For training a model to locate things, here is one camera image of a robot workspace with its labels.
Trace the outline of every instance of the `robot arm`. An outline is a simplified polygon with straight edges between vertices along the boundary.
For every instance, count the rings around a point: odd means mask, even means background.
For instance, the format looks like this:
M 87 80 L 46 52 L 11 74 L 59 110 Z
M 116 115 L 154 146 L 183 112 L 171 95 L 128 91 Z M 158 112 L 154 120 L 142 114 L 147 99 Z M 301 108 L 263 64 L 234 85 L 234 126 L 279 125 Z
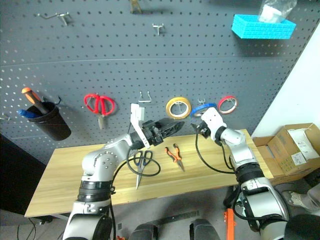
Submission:
M 289 219 L 287 209 L 282 198 L 264 176 L 243 132 L 228 128 L 214 107 L 209 108 L 201 119 L 203 122 L 198 126 L 199 132 L 204 137 L 210 136 L 217 144 L 222 142 L 230 149 L 231 163 L 241 191 L 239 199 L 244 206 L 245 218 L 250 228 L 255 232 L 260 231 L 263 240 L 283 238 L 286 221 Z M 279 216 L 277 220 L 255 220 L 275 214 Z
M 106 240 L 112 229 L 108 217 L 114 172 L 127 159 L 129 151 L 149 145 L 158 145 L 163 139 L 179 131 L 183 121 L 163 118 L 157 122 L 147 121 L 141 132 L 134 131 L 107 142 L 103 148 L 90 152 L 82 161 L 83 176 L 77 200 L 73 203 L 63 234 L 63 240 Z

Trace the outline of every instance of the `black-handled scissors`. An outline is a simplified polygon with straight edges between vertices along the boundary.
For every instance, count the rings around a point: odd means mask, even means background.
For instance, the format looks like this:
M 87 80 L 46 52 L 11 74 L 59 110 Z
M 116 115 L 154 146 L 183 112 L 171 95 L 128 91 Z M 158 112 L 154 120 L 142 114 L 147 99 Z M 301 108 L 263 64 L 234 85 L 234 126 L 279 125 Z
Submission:
M 142 174 L 144 171 L 145 166 L 147 166 L 150 163 L 150 159 L 152 159 L 152 151 L 138 151 L 134 156 L 133 156 L 133 162 L 134 164 L 138 167 L 138 173 Z M 141 181 L 140 175 L 136 176 L 136 185 L 135 189 L 137 190 Z

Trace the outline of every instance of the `plastic bag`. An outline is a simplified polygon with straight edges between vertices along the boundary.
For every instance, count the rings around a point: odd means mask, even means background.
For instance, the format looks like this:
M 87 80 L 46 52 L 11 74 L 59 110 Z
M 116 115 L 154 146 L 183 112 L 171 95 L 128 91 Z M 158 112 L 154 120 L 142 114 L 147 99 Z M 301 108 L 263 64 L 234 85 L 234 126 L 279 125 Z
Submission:
M 264 23 L 281 23 L 297 5 L 297 0 L 264 0 L 259 18 Z

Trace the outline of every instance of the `blue plastic basket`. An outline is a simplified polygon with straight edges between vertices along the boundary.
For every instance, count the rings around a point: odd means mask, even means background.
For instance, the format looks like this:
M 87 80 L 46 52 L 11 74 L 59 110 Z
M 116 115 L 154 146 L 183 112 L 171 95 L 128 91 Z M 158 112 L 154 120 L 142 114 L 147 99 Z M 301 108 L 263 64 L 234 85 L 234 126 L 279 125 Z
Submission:
M 296 24 L 284 20 L 280 23 L 259 22 L 257 15 L 236 14 L 232 31 L 241 39 L 290 39 Z

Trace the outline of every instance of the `yellow tape roll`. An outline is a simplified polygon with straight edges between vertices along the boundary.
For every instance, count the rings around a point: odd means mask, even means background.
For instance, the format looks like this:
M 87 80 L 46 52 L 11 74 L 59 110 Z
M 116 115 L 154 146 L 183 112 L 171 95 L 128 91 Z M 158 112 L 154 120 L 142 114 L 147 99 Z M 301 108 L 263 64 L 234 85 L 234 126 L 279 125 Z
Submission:
M 186 106 L 186 110 L 181 114 L 174 114 L 171 111 L 171 108 L 174 104 L 184 104 Z M 173 119 L 184 119 L 190 114 L 191 110 L 192 109 L 189 100 L 183 96 L 178 96 L 170 99 L 165 106 L 166 114 L 168 114 L 168 116 Z

